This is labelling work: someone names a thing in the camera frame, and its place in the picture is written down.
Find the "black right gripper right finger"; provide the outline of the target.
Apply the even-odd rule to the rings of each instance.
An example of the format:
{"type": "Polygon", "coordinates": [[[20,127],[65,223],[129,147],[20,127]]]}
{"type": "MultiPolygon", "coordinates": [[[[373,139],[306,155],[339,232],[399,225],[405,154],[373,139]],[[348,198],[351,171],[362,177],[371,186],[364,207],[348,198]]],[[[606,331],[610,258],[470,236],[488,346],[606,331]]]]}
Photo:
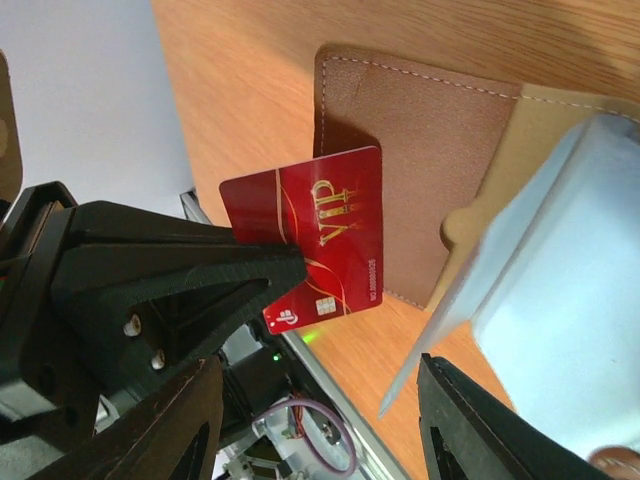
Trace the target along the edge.
{"type": "Polygon", "coordinates": [[[618,479],[560,446],[447,359],[423,354],[420,431],[430,479],[618,479]]]}

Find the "aluminium front rail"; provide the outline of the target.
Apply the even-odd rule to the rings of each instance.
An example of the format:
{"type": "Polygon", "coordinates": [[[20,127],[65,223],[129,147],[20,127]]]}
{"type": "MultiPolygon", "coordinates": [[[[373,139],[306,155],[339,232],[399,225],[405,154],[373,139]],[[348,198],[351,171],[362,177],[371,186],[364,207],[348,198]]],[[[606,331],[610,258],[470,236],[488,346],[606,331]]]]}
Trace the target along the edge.
{"type": "Polygon", "coordinates": [[[335,424],[309,407],[287,407],[262,421],[243,426],[239,399],[227,407],[228,439],[221,440],[216,479],[334,479],[356,463],[354,479],[405,479],[408,474],[296,333],[274,337],[264,323],[252,320],[222,347],[228,379],[245,380],[249,367],[269,366],[276,374],[274,403],[309,398],[338,416],[350,433],[349,449],[335,424]]]}

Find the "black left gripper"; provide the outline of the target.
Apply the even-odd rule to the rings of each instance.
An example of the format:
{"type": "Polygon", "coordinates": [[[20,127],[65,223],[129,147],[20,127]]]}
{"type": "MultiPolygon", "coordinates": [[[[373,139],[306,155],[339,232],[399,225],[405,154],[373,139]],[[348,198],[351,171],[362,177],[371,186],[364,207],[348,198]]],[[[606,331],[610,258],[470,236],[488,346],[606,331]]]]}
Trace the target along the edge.
{"type": "Polygon", "coordinates": [[[1,228],[1,446],[66,450],[97,400],[150,393],[151,360],[215,353],[307,276],[300,250],[240,244],[225,227],[109,201],[59,182],[24,190],[1,228]]]}

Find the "brown leather card holder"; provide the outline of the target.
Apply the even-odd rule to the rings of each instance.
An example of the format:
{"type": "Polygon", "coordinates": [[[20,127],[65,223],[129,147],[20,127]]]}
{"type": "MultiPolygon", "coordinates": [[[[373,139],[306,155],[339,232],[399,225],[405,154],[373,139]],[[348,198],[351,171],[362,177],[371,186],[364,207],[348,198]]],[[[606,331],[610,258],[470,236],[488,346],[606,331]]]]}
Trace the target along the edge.
{"type": "Polygon", "coordinates": [[[385,291],[447,359],[588,463],[639,475],[639,105],[325,45],[314,154],[383,155],[385,291]]]}

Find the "red VIP card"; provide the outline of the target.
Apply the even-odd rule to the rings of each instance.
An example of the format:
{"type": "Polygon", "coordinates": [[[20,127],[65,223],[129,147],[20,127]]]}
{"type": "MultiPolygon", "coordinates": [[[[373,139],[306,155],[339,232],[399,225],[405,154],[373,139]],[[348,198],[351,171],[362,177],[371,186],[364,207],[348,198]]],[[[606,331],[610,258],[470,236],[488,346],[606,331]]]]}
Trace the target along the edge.
{"type": "Polygon", "coordinates": [[[367,146],[222,182],[241,243],[298,247],[305,280],[264,309],[282,334],[379,306],[383,296],[382,155],[367,146]]]}

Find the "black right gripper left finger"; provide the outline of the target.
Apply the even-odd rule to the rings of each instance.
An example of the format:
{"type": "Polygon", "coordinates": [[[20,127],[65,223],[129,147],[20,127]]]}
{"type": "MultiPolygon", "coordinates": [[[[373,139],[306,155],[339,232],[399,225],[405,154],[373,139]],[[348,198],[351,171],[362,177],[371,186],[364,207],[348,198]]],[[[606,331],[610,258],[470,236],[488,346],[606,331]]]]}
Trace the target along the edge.
{"type": "Polygon", "coordinates": [[[199,359],[36,479],[210,479],[223,417],[223,375],[199,359]]]}

